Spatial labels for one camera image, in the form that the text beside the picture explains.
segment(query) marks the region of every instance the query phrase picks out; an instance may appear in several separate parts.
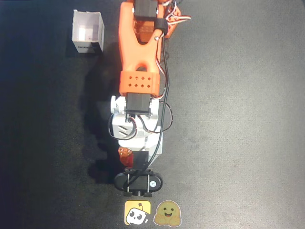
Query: white cardboard box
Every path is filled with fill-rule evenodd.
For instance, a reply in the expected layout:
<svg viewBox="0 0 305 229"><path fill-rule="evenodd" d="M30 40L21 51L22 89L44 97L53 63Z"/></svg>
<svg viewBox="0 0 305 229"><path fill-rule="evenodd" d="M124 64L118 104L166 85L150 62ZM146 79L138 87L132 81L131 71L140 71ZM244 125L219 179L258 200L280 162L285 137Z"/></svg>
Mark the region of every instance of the white cardboard box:
<svg viewBox="0 0 305 229"><path fill-rule="evenodd" d="M100 12L74 10L72 41L79 53L101 53L105 26Z"/></svg>

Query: gray surface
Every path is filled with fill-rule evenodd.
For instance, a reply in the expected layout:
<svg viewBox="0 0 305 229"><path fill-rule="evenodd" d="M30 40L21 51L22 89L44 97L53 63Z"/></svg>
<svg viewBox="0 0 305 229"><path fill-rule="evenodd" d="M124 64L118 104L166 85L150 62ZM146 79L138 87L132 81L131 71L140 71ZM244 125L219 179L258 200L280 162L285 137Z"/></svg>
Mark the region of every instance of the gray surface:
<svg viewBox="0 0 305 229"><path fill-rule="evenodd" d="M97 97L119 77L120 2L0 2L2 216L10 228L124 228L127 199L88 176L106 153L82 103L86 83L94 85L90 69L103 79ZM165 184L152 211L176 201L186 229L305 228L303 2L180 6L193 19L168 44L174 125L153 166ZM73 9L102 12L103 60L69 56ZM103 120L107 99L100 99Z"/></svg>

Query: hugging face emoji sticker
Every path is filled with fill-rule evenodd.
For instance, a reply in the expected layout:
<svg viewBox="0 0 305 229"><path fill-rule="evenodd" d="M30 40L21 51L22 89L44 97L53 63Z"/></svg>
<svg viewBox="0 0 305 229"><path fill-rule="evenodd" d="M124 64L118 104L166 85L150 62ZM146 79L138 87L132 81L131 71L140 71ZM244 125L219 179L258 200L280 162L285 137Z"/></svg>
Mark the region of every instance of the hugging face emoji sticker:
<svg viewBox="0 0 305 229"><path fill-rule="evenodd" d="M178 204L173 201L164 201L159 204L154 223L159 226L178 227L181 225L181 210Z"/></svg>

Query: white wire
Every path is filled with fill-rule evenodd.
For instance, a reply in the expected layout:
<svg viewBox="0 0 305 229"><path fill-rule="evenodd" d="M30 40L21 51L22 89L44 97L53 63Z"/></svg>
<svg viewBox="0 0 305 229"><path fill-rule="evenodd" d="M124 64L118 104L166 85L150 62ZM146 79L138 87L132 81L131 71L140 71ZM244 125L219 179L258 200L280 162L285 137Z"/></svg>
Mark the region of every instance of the white wire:
<svg viewBox="0 0 305 229"><path fill-rule="evenodd" d="M169 15L166 16L166 18L165 18L166 20L168 20L171 16L173 16L173 13L175 13L175 11L177 9L177 3L175 0L174 0L174 3L175 3L175 6L174 6L172 12L170 12Z"/></svg>
<svg viewBox="0 0 305 229"><path fill-rule="evenodd" d="M163 6L168 6L173 0L169 0L169 1L166 1L164 3L162 3Z"/></svg>
<svg viewBox="0 0 305 229"><path fill-rule="evenodd" d="M190 16L178 16L178 15L173 15L174 18L178 18L178 19L192 19Z"/></svg>
<svg viewBox="0 0 305 229"><path fill-rule="evenodd" d="M179 20L179 21L172 21L172 22L169 22L168 24L169 25L175 25L175 24L178 24L178 23L181 23L181 22L185 22L185 21L188 21L189 19L182 19L182 20Z"/></svg>

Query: sticker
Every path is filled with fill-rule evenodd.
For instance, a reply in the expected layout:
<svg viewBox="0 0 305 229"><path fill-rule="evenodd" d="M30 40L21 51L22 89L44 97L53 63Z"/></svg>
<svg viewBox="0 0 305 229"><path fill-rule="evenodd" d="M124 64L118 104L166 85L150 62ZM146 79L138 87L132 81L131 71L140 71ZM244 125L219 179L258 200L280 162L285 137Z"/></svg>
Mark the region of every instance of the sticker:
<svg viewBox="0 0 305 229"><path fill-rule="evenodd" d="M158 226L180 226L181 210L179 205L170 200L162 202L157 207L153 222Z"/></svg>
<svg viewBox="0 0 305 229"><path fill-rule="evenodd" d="M126 225L143 225L151 213L149 201L129 200L125 203L124 222Z"/></svg>

